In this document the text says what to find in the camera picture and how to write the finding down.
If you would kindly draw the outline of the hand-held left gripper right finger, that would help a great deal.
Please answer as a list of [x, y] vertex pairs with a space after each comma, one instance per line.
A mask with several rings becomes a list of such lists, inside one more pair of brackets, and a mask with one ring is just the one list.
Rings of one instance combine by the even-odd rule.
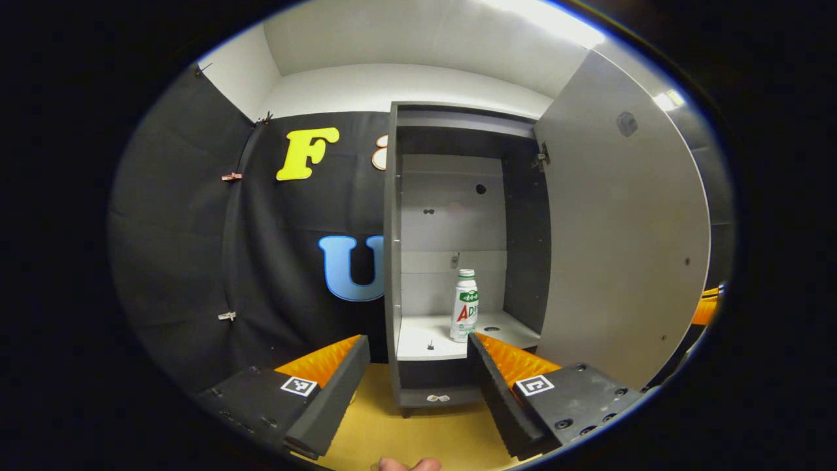
[[467, 351], [506, 450], [520, 461], [580, 444], [644, 395], [587, 363], [557, 366], [480, 333]]

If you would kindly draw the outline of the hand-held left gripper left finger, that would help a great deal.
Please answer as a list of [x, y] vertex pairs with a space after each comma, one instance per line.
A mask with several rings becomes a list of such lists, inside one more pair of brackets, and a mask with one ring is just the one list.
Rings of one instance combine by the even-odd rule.
[[316, 460], [331, 447], [369, 362], [367, 336], [354, 335], [284, 366], [249, 366], [196, 402], [263, 448]]

